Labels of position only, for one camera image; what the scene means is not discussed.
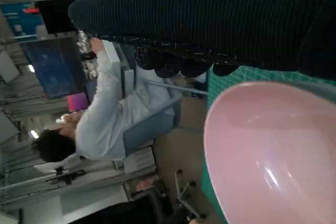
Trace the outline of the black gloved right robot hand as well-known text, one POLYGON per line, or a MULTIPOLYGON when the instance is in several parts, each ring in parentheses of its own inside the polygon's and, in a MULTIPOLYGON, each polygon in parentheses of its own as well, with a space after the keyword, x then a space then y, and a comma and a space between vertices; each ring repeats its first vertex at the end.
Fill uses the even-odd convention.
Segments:
POLYGON ((248 66, 335 80, 335 0, 76 0, 68 15, 161 78, 248 66))

